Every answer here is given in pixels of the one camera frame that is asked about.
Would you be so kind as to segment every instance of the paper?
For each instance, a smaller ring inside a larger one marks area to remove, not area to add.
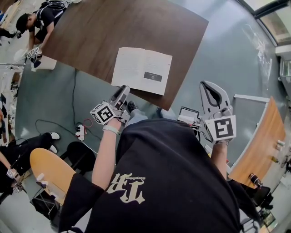
[[[139,48],[120,48],[112,85],[164,95],[172,56]]]

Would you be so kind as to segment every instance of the wristband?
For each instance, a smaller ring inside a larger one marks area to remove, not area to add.
[[[103,127],[103,131],[104,130],[108,130],[108,131],[114,132],[115,134],[118,134],[119,133],[117,129],[115,129],[113,126],[109,126],[109,125],[105,125]]]

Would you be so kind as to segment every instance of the white cable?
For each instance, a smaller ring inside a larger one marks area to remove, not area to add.
[[[88,147],[83,141],[81,141],[86,147]],[[93,151],[90,147],[88,147],[91,151]],[[96,153],[95,151],[93,151],[96,155],[98,155],[98,153]]]

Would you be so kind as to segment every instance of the black pants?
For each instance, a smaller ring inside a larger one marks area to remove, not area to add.
[[[1,36],[5,36],[7,38],[13,38],[15,35],[14,34],[11,34],[9,31],[3,29],[3,28],[0,28],[0,37]]]
[[[12,168],[22,176],[30,169],[30,153],[36,148],[49,149],[53,139],[49,133],[33,137],[20,145],[9,145],[2,153]]]

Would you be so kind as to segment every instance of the hair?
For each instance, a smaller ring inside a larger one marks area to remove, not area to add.
[[[29,14],[25,13],[22,16],[20,16],[19,19],[17,20],[16,29],[20,31],[21,34],[23,34],[27,30],[26,25],[27,25],[28,17],[29,17]]]

